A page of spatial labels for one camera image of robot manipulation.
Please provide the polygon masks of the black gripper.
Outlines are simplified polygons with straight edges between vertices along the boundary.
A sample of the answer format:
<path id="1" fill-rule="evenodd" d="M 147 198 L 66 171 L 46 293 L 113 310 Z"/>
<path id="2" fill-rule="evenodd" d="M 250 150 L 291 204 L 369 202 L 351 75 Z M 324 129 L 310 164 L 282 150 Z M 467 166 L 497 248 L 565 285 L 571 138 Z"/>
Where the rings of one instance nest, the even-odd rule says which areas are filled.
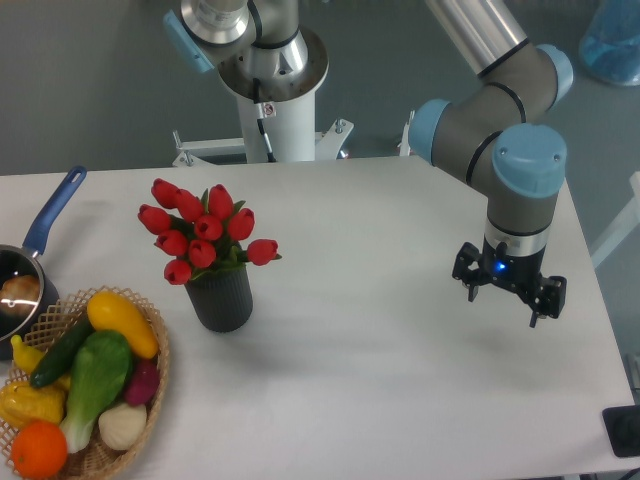
<path id="1" fill-rule="evenodd" d="M 567 279 L 542 276 L 543 256 L 544 249 L 523 257 L 498 254 L 487 240 L 483 241 L 481 253 L 476 246 L 465 242 L 456 255 L 452 277 L 466 287 L 469 302 L 473 302 L 480 287 L 487 284 L 527 301 L 531 309 L 529 327 L 535 328 L 542 317 L 558 319 L 566 300 Z"/>

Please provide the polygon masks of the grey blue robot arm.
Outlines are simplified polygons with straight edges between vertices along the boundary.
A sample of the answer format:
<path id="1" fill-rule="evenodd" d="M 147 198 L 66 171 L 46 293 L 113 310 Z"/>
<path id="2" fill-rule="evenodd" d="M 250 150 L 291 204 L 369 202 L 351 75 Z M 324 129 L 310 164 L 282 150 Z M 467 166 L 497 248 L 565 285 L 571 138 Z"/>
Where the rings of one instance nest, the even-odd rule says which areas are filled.
<path id="1" fill-rule="evenodd" d="M 517 295 L 534 318 L 557 317 L 566 280 L 541 272 L 567 147 L 538 118 L 573 82 L 567 56 L 535 46 L 501 1 L 429 5 L 481 80 L 460 104 L 432 100 L 409 121 L 409 147 L 488 201 L 481 247 L 465 244 L 452 275 L 470 297 L 486 284 Z M 321 160 L 315 93 L 328 71 L 320 38 L 294 1 L 184 1 L 163 19 L 182 58 L 217 70 L 237 101 L 251 163 Z"/>

